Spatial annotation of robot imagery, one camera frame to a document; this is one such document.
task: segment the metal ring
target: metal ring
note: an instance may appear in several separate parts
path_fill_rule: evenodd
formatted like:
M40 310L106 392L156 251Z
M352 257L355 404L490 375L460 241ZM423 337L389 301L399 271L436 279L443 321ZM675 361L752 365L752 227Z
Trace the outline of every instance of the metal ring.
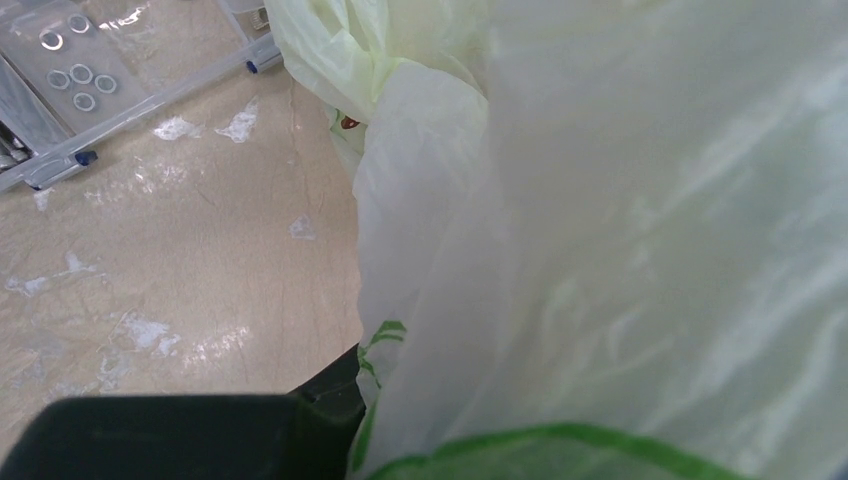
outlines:
M94 73L86 65L78 63L71 67L71 80L80 85L88 85L94 79Z
M115 93L118 89L118 82L111 75L98 75L94 79L94 86L100 93Z
M74 95L74 106L77 107L77 110L90 112L97 106L97 102L91 95L85 92L79 92Z
M47 83L56 90L67 90L71 86L71 77L61 70L50 70L47 74Z
M85 15L75 13L68 17L68 28L74 33L83 34L91 29L91 22Z
M41 40L41 46L51 52L61 50L61 48L65 45L65 39L62 35L54 32L53 30L44 30L38 36L38 39Z

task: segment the clear plastic container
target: clear plastic container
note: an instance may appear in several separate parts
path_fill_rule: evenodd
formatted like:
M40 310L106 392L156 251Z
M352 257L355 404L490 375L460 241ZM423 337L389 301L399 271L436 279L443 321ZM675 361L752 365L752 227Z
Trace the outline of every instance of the clear plastic container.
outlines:
M280 62L265 18L255 0L0 0L0 122L31 153L0 192L46 188L157 108Z

